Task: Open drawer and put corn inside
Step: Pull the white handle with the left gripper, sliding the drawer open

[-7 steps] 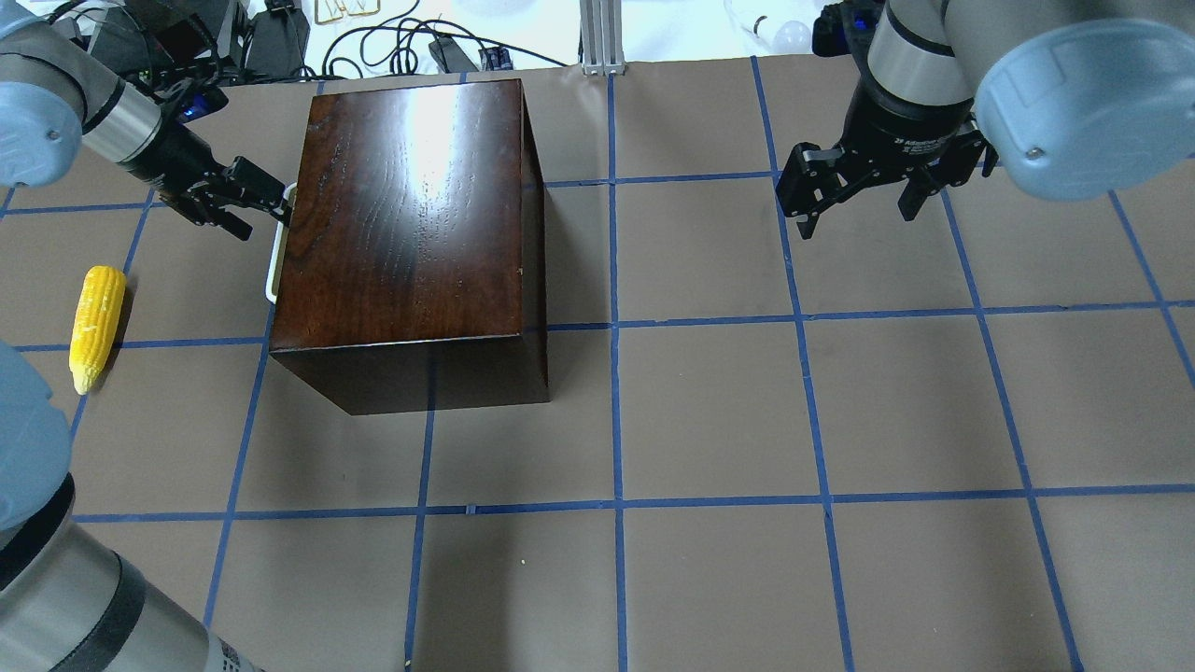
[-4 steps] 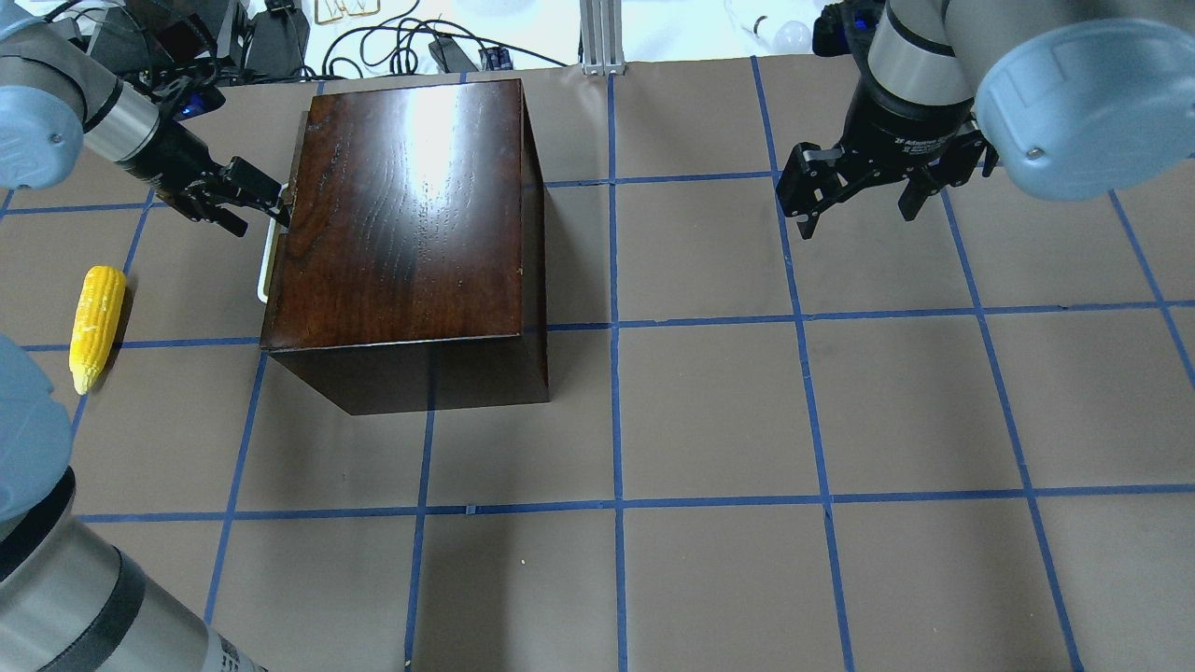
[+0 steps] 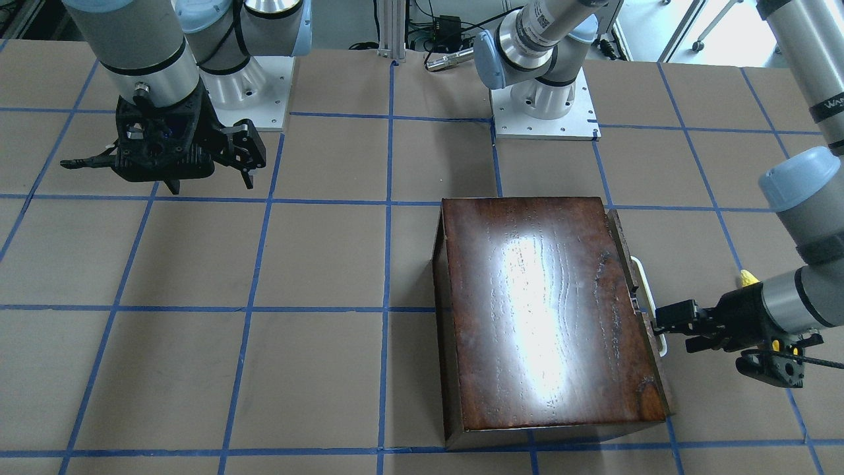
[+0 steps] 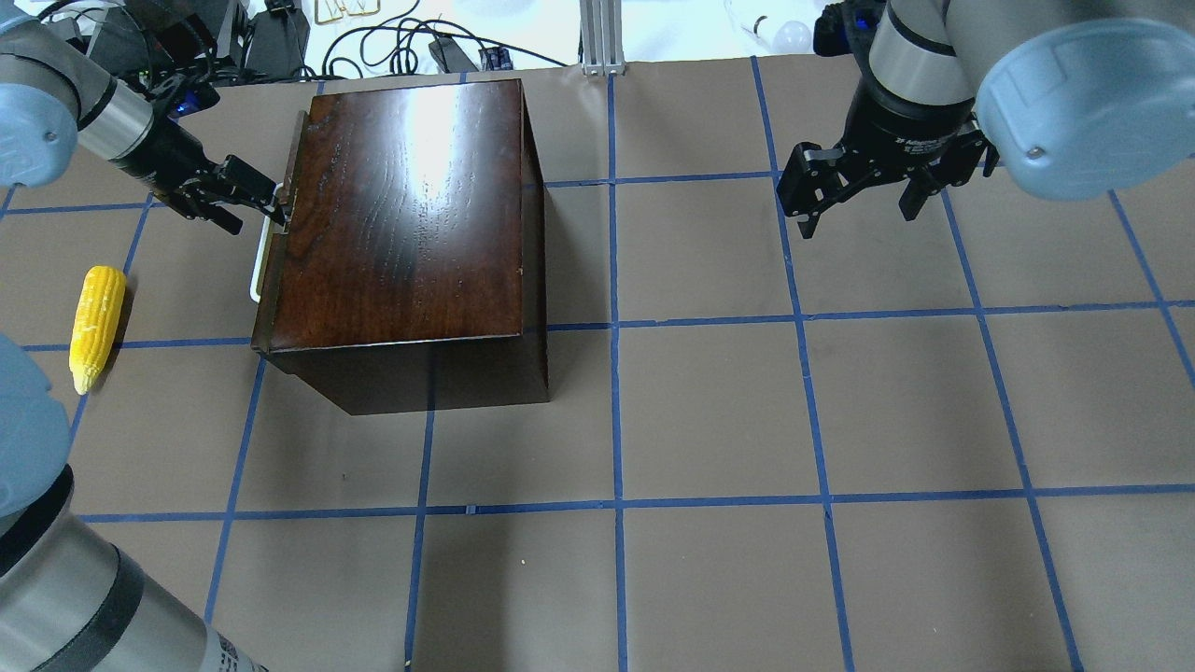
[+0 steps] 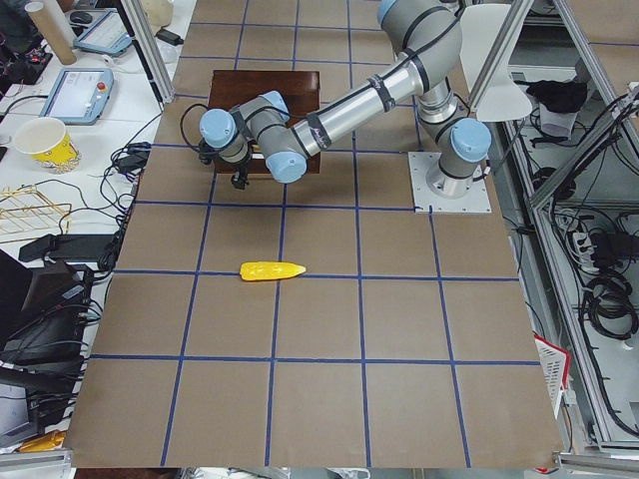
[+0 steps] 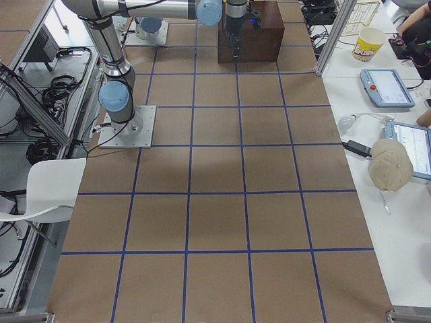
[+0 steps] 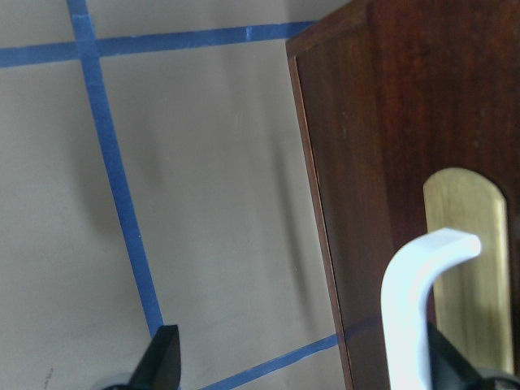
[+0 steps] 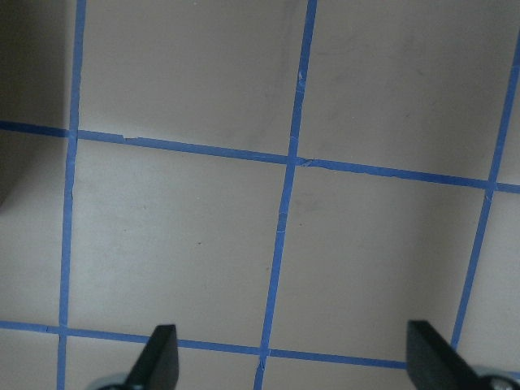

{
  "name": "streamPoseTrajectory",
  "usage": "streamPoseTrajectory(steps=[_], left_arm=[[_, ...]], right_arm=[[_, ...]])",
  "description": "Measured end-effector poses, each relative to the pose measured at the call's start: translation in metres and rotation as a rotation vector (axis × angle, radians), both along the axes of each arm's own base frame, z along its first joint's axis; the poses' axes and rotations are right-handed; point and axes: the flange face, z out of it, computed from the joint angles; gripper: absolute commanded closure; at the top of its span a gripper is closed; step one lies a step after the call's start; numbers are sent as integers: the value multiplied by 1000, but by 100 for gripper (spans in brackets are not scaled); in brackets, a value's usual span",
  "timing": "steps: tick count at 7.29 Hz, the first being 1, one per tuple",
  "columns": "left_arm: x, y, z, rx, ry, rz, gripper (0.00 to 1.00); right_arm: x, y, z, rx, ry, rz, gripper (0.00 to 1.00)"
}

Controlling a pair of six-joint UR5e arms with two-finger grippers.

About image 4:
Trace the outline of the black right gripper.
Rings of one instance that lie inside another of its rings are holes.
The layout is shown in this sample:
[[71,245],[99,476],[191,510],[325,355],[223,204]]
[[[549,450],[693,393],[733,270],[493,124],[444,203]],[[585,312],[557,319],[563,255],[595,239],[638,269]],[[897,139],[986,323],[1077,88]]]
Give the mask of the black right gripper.
[[793,146],[776,187],[782,212],[809,242],[833,204],[907,177],[899,209],[905,221],[915,220],[931,196],[964,187],[978,167],[982,177],[994,175],[1000,153],[978,128],[973,106],[973,99],[914,103],[862,79],[834,147]]

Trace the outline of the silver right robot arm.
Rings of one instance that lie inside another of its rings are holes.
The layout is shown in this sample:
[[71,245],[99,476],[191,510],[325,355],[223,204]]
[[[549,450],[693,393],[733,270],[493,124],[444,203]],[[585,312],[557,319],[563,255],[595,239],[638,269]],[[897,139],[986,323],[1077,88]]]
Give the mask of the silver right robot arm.
[[803,238],[833,204],[901,184],[906,220],[998,165],[1054,201],[1139,187],[1191,155],[1190,1],[841,1],[811,49],[862,72],[832,147],[776,193]]

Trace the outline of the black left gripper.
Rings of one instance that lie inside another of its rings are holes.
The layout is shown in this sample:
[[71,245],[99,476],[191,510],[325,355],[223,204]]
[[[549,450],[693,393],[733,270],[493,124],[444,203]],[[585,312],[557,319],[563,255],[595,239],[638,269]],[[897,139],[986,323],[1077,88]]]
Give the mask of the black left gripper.
[[[220,203],[185,187],[189,181],[210,175],[215,164],[204,155],[204,146],[174,120],[157,118],[145,138],[111,164],[145,183],[158,201],[186,218],[200,218],[229,234],[243,233],[243,219]],[[243,158],[227,155],[217,164],[217,194],[226,204],[240,204],[261,212],[286,230],[290,207],[280,196],[281,183],[262,175]]]

